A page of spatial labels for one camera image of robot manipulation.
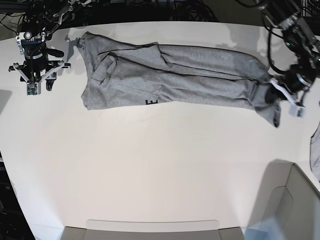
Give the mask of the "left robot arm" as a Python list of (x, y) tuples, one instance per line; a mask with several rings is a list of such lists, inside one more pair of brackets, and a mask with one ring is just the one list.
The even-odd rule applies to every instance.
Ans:
[[(307, 22), (300, 16), (300, 8), (293, 0), (255, 0), (255, 8), (261, 11), (271, 26), (267, 40), (267, 58), (272, 70), (278, 75), (277, 84), (291, 96), (308, 92), (316, 78), (320, 77), (320, 41)], [(281, 70), (272, 62), (271, 38), (273, 29), (278, 28), (286, 47), (294, 52), (297, 63)]]

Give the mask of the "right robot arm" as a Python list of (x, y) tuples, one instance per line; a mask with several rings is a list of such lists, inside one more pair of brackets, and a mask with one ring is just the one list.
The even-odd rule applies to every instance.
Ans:
[(73, 19), (75, 11), (90, 3), (89, 0), (1, 1), (3, 13), (22, 13), (15, 39), (24, 62), (13, 63), (8, 70), (19, 72), (20, 81), (26, 83), (27, 95), (40, 95), (42, 82), (51, 91), (58, 71), (71, 67), (62, 59), (64, 52), (47, 47), (47, 42), (65, 21)]

